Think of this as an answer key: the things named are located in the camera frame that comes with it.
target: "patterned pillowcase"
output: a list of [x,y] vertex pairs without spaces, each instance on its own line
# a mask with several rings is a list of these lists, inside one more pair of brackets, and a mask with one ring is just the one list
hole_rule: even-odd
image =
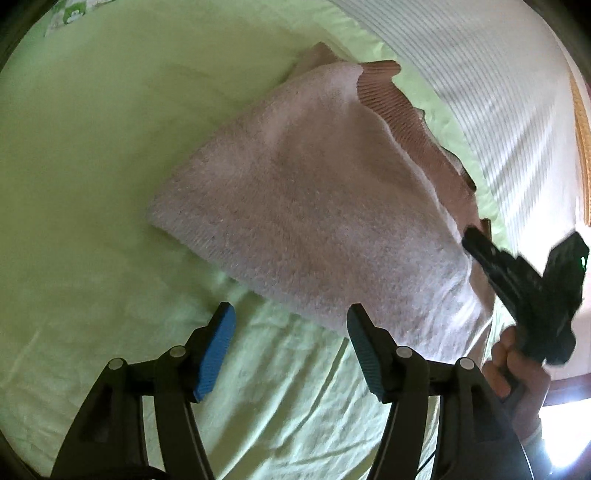
[[108,4],[113,0],[59,0],[51,8],[51,20],[45,35],[49,35],[52,31],[78,20],[88,12]]

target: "screw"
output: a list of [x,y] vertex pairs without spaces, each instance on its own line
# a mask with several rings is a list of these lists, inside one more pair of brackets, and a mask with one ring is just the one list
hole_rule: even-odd
[[114,358],[108,364],[109,370],[118,370],[123,366],[122,358]]
[[398,355],[400,358],[411,358],[413,351],[407,346],[399,346],[396,349],[396,355]]
[[472,370],[474,368],[474,362],[469,358],[460,359],[460,367],[464,370]]
[[187,353],[187,351],[182,345],[174,346],[168,352],[168,354],[173,358],[181,358],[185,353]]

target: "blue gripper pad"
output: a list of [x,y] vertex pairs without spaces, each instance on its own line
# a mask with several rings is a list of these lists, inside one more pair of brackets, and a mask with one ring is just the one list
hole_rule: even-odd
[[378,397],[379,401],[384,400],[385,388],[382,382],[382,365],[379,354],[372,344],[368,332],[374,326],[361,305],[352,305],[347,312],[347,330],[355,355],[369,387],[369,391]]
[[[228,351],[228,346],[234,336],[234,330],[236,329],[236,312],[234,311],[234,307],[227,303],[220,305],[221,308],[225,308],[225,311],[221,312],[222,318],[219,320],[217,329],[211,335],[209,344],[199,365],[199,377],[195,390],[193,391],[195,400],[198,402],[202,401],[205,395],[213,390],[224,357]],[[215,321],[216,314],[214,314],[211,322]]]

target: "finger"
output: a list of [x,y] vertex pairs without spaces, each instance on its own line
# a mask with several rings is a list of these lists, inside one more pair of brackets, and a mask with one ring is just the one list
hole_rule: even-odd
[[501,343],[506,350],[511,350],[517,342],[517,327],[512,325],[501,333]]
[[502,343],[497,342],[492,346],[491,357],[495,367],[503,368],[507,366],[507,349]]
[[535,360],[527,358],[523,353],[512,350],[507,355],[507,368],[520,380],[532,395],[541,397],[542,401],[550,388],[550,375]]
[[491,386],[497,397],[505,398],[511,393],[511,387],[499,369],[491,361],[482,367],[482,375]]

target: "green bed sheet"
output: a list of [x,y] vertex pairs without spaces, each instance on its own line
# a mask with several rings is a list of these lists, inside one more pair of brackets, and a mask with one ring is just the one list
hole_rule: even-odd
[[[44,37],[47,21],[0,73],[0,428],[15,450],[48,474],[109,359],[154,358],[229,301],[236,336],[194,409],[216,475],[363,477],[388,407],[348,340],[255,295],[145,211],[174,166],[316,42],[359,61],[396,55],[324,0],[117,0]],[[464,162],[505,244],[450,111],[401,64],[396,84]],[[145,417],[161,466],[149,403]]]

